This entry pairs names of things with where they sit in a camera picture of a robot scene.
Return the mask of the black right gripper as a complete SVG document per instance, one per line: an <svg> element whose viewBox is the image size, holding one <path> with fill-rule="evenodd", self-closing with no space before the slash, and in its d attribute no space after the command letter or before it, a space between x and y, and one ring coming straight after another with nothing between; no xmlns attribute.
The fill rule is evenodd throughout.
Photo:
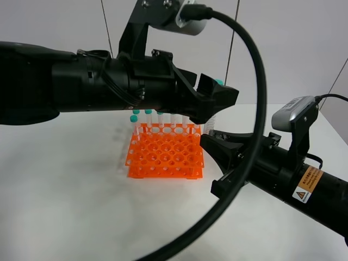
<svg viewBox="0 0 348 261"><path fill-rule="evenodd" d="M229 133L211 130L209 135L203 134L200 146L215 160L223 176L212 182L211 193L221 197L232 181L230 171L245 171L243 162L251 152L252 133ZM259 156L246 180L264 190L275 198L284 201L290 191L296 173L302 167L307 156L307 134L300 140L292 135L290 149L279 147L281 136L270 132L263 136Z"/></svg>

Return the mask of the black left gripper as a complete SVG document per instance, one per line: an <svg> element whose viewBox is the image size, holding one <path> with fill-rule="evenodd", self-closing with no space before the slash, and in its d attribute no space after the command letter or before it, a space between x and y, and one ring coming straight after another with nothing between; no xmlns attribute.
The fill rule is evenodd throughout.
<svg viewBox="0 0 348 261"><path fill-rule="evenodd" d="M152 57L133 59L121 52L108 62L108 88L118 109L154 109L161 113L187 116L205 124L216 113L234 106L239 91L201 74L179 69L172 53L155 51Z"/></svg>

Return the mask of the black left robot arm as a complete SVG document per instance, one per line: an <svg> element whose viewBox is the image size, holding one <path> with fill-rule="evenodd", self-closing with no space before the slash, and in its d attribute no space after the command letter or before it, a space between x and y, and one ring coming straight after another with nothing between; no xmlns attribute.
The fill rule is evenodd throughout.
<svg viewBox="0 0 348 261"><path fill-rule="evenodd" d="M177 68L172 54L132 59L1 42L1 124L32 125L60 113L154 109L196 124L235 105L238 90Z"/></svg>

